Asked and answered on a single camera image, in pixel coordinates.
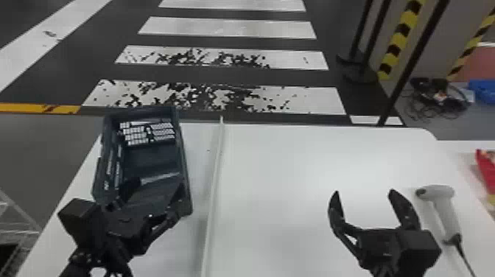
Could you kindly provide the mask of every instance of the black pole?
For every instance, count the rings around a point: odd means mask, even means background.
[[[383,26],[383,21],[385,21],[385,16],[387,16],[388,8],[390,7],[390,3],[392,0],[383,0],[382,5],[380,6],[380,11],[378,12],[378,17],[376,18],[376,22],[373,25],[373,30],[371,31],[370,40],[368,45],[366,46],[365,56],[361,64],[359,65],[359,69],[349,68],[345,71],[345,77],[353,83],[374,83],[378,81],[378,76],[376,72],[369,68],[371,54],[376,45],[376,40],[378,39],[378,35],[380,34],[380,30]]]
[[[393,107],[396,105],[397,99],[401,95],[404,86],[407,84],[408,79],[410,78],[414,68],[416,67],[419,58],[423,54],[423,51],[428,44],[429,38],[435,31],[435,28],[437,27],[438,22],[443,15],[443,12],[445,12],[445,9],[449,5],[449,2],[450,0],[438,0],[437,5],[435,6],[435,10],[433,11],[432,16],[429,18],[426,28],[424,28],[423,35],[421,35],[421,37],[419,38],[418,45],[416,45],[416,47],[414,48],[414,51],[411,54],[411,58],[409,59],[409,62],[407,62],[406,68],[402,72],[402,75],[400,76],[396,87],[393,89],[393,93],[388,100],[387,107],[380,116],[380,120],[376,125],[377,127],[382,127],[385,125],[388,116],[392,112]]]
[[[370,62],[371,53],[376,45],[376,40],[378,39],[378,35],[380,30],[382,29],[383,21],[385,20],[385,16],[387,15],[388,8],[390,7],[391,0],[383,0],[382,6],[380,7],[380,11],[378,13],[378,18],[376,19],[375,25],[373,26],[373,31],[371,32],[370,42],[366,47],[365,57],[362,60],[361,68],[359,69],[360,74],[364,74],[368,64]]]
[[[361,19],[359,20],[359,25],[357,26],[356,34],[354,35],[354,39],[352,40],[351,50],[349,51],[349,55],[346,57],[345,55],[337,55],[337,60],[341,63],[360,63],[360,61],[356,61],[357,47],[359,46],[359,42],[361,41],[362,32],[365,30],[366,21],[368,20],[368,15],[370,14],[371,5],[373,4],[373,0],[367,0],[365,3],[365,8],[362,11]]]

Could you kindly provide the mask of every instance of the cable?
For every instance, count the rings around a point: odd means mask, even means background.
[[[474,273],[473,268],[469,264],[468,259],[466,258],[466,255],[464,254],[464,250],[463,250],[463,247],[460,245],[460,242],[456,242],[456,243],[454,243],[454,245],[455,245],[455,248],[457,249],[457,252],[459,252],[460,257],[463,258],[464,264],[467,266],[471,276],[476,277],[476,274]]]

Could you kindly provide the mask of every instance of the stanchion base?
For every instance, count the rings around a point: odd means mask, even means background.
[[[378,82],[378,75],[375,71],[366,68],[366,70],[360,74],[359,66],[349,66],[345,68],[344,77],[350,83],[356,84],[372,84]]]
[[[349,50],[344,50],[336,54],[335,59],[337,60],[338,63],[345,65],[361,64],[362,62],[362,57],[359,53],[357,53],[356,56],[351,57],[349,55]]]

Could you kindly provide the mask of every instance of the hazard stripe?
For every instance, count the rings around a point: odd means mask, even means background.
[[[399,63],[399,56],[407,46],[410,33],[418,23],[418,16],[426,0],[411,0],[407,2],[406,9],[401,15],[396,31],[392,35],[387,52],[378,69],[380,80],[390,79],[393,67]]]
[[[0,103],[0,112],[3,113],[75,114],[80,108],[73,105]]]
[[[463,53],[455,61],[454,65],[452,66],[452,69],[447,75],[447,80],[453,81],[455,79],[457,74],[460,72],[460,70],[468,61],[473,51],[478,46],[478,43],[483,39],[483,36],[485,36],[486,32],[494,22],[495,22],[495,8],[491,11],[489,15],[486,16],[485,19],[483,19],[483,22],[476,31],[476,34],[474,34],[473,38],[468,42],[466,47],[464,47]]]

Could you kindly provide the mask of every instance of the yellow floor line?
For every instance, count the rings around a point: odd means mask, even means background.
[[[80,106],[73,105],[0,103],[0,112],[5,113],[73,114],[77,113],[80,108]]]

